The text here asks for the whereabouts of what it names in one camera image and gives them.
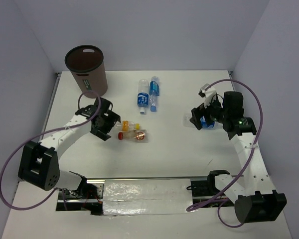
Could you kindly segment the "blue label bottle white cap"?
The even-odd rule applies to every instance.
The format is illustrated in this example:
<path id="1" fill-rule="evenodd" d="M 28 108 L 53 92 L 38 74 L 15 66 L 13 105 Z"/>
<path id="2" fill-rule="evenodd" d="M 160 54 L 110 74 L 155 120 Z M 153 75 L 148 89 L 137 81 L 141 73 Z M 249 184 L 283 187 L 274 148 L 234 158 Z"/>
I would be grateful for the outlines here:
<path id="1" fill-rule="evenodd" d="M 149 82 L 141 79 L 138 84 L 137 106 L 141 115 L 145 115 L 149 106 Z"/>

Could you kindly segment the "brown cylindrical waste bin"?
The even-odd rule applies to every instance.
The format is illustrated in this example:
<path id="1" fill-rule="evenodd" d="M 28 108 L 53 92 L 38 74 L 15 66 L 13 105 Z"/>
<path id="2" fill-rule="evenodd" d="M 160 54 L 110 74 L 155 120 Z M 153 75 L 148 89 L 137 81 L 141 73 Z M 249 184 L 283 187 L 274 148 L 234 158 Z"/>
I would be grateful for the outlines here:
<path id="1" fill-rule="evenodd" d="M 65 65 L 70 70 L 78 87 L 88 98 L 96 98 L 108 89 L 104 55 L 93 45 L 80 45 L 71 49 L 65 56 Z"/>

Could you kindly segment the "silver foil tape sheet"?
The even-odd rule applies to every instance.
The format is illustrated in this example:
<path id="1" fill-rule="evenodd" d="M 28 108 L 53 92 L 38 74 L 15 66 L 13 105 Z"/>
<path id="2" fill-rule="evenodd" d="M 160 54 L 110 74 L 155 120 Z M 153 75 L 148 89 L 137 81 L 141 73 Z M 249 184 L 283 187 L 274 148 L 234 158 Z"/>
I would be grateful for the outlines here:
<path id="1" fill-rule="evenodd" d="M 106 181 L 103 214 L 106 216 L 185 214 L 192 205 L 189 179 Z"/>

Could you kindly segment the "bottle with red cap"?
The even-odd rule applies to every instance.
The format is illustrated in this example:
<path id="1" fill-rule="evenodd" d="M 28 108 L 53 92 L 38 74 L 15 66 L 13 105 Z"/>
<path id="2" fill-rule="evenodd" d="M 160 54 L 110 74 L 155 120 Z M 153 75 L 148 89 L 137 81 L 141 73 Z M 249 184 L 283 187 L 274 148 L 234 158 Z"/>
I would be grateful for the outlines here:
<path id="1" fill-rule="evenodd" d="M 149 137 L 145 129 L 130 130 L 126 132 L 119 132 L 118 140 L 127 140 L 134 143 L 147 143 Z"/>

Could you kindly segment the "clear bottle blue cap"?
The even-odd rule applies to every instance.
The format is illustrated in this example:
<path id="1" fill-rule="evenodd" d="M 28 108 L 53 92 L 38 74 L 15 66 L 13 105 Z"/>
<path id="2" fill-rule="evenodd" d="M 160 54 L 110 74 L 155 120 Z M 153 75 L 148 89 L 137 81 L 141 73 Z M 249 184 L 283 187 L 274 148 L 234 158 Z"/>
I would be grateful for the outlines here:
<path id="1" fill-rule="evenodd" d="M 149 84 L 150 111 L 156 112 L 159 97 L 159 77 L 153 76 Z"/>

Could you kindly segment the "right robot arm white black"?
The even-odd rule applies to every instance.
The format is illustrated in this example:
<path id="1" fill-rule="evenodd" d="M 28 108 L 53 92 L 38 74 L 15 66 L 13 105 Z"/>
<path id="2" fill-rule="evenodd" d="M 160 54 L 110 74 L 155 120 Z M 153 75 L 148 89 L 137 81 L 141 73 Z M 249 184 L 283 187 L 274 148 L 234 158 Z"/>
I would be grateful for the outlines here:
<path id="1" fill-rule="evenodd" d="M 199 93 L 204 102 L 193 108 L 190 122 L 202 129 L 201 118 L 207 125 L 222 124 L 239 158 L 241 171 L 233 177 L 226 170 L 211 171 L 207 190 L 217 201 L 225 195 L 234 204 L 235 215 L 242 224 L 275 221 L 287 204 L 285 194 L 278 193 L 268 175 L 257 143 L 253 120 L 244 116 L 243 95 L 225 92 L 219 102 L 215 89 Z"/>

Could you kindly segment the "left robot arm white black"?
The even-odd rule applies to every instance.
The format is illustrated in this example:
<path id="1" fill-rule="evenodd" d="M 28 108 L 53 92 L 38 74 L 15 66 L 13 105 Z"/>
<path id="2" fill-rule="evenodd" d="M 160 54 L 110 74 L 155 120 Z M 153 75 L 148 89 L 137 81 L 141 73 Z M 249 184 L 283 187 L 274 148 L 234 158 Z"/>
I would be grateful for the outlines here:
<path id="1" fill-rule="evenodd" d="M 60 130 L 39 142 L 26 143 L 18 170 L 19 178 L 45 191 L 66 189 L 75 198 L 83 198 L 91 184 L 78 173 L 61 170 L 59 160 L 66 150 L 86 134 L 108 140 L 109 132 L 121 120 L 112 108 L 110 101 L 96 99 L 94 104 L 80 108 Z"/>

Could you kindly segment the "bottle with yellow cap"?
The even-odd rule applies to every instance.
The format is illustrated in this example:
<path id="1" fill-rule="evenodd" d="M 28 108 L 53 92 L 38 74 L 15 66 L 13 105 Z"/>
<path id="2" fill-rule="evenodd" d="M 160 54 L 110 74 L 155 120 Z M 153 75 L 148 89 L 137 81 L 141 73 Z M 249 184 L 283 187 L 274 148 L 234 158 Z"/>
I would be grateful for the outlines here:
<path id="1" fill-rule="evenodd" d="M 128 120 L 123 120 L 115 124 L 115 129 L 123 132 L 131 131 L 131 130 L 140 130 L 140 124 Z"/>

